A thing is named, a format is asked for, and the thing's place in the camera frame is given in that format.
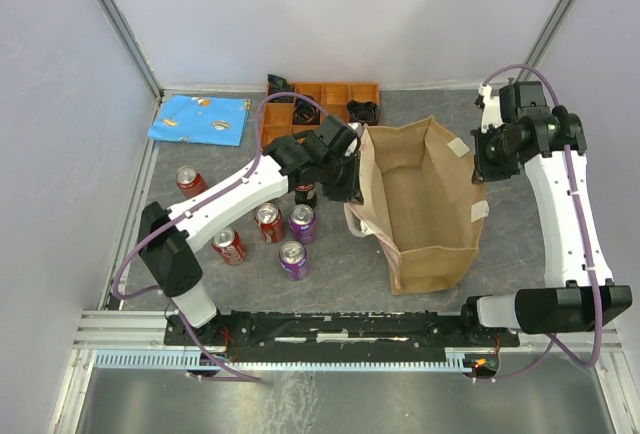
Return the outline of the tan canvas tote bag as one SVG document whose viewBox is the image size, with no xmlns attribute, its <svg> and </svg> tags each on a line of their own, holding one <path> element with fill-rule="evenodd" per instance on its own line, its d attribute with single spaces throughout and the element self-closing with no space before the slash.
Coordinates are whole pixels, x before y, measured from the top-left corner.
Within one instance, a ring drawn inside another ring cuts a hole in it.
<svg viewBox="0 0 640 434">
<path fill-rule="evenodd" d="M 470 269 L 489 213 L 473 171 L 471 149 L 434 117 L 365 127 L 363 201 L 345 203 L 345 218 L 354 236 L 379 241 L 393 294 L 451 289 Z"/>
</svg>

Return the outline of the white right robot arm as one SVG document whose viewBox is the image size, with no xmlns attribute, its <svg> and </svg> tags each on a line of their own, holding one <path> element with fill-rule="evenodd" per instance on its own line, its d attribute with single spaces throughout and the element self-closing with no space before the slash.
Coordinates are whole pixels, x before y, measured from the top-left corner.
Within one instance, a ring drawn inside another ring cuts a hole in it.
<svg viewBox="0 0 640 434">
<path fill-rule="evenodd" d="M 516 82 L 497 92 L 483 83 L 475 104 L 482 117 L 472 133 L 472 180 L 489 183 L 525 174 L 542 229 L 545 285 L 468 298 L 460 336 L 481 345 L 495 329 L 549 335 L 604 327 L 633 297 L 629 286 L 615 283 L 598 241 L 581 119 L 562 105 L 550 106 L 539 81 Z"/>
</svg>

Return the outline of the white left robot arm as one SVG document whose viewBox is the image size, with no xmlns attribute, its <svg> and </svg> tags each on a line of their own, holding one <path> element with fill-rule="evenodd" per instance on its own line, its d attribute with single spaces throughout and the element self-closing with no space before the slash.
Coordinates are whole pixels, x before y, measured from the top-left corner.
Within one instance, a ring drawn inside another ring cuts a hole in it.
<svg viewBox="0 0 640 434">
<path fill-rule="evenodd" d="M 238 172 L 191 199 L 144 208 L 139 256 L 158 289 L 184 316 L 187 333 L 209 344 L 221 332 L 196 252 L 259 205 L 316 183 L 335 202 L 359 202 L 359 149 L 364 127 L 328 116 L 312 131 L 274 139 Z"/>
</svg>

